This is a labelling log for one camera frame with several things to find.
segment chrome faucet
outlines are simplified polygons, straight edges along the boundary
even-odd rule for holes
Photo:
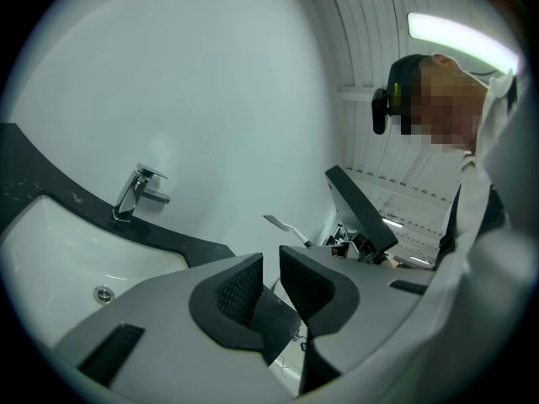
[[[155,190],[146,187],[148,181],[150,181],[154,175],[167,179],[162,173],[159,173],[150,167],[143,166],[140,163],[136,166],[135,176],[127,185],[118,205],[112,209],[113,220],[129,223],[133,216],[133,212],[135,212],[136,204],[138,204],[141,196],[143,198],[156,200],[162,204],[170,202],[170,198],[166,194],[160,194]]]

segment baseball cap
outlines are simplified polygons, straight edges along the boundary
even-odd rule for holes
[[[401,126],[402,135],[412,133],[410,114],[410,99],[412,96],[412,77],[418,73],[419,63],[427,57],[426,54],[405,56],[391,65],[387,79],[387,94],[389,96],[391,115],[397,115],[397,124]]]

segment chrome drain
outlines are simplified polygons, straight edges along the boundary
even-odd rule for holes
[[[115,293],[107,286],[98,286],[93,290],[93,298],[102,306],[106,306],[115,298]]]

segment tube light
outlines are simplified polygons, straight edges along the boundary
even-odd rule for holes
[[[430,262],[427,262],[426,260],[415,258],[414,256],[410,256],[410,258],[413,259],[413,260],[417,260],[419,262],[427,263],[428,265],[430,265]]]
[[[507,73],[509,69],[517,73],[519,69],[519,57],[512,50],[487,35],[455,21],[422,13],[409,13],[408,31],[415,39],[435,42],[462,51],[503,73]]]
[[[401,225],[400,223],[397,223],[396,221],[385,219],[385,218],[382,218],[382,220],[384,220],[388,225],[392,225],[395,227],[403,227],[403,225]]]

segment white sink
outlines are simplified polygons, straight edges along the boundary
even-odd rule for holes
[[[0,237],[0,266],[26,330],[50,347],[102,307],[96,287],[117,297],[145,279],[188,268],[182,256],[103,231],[45,196]]]

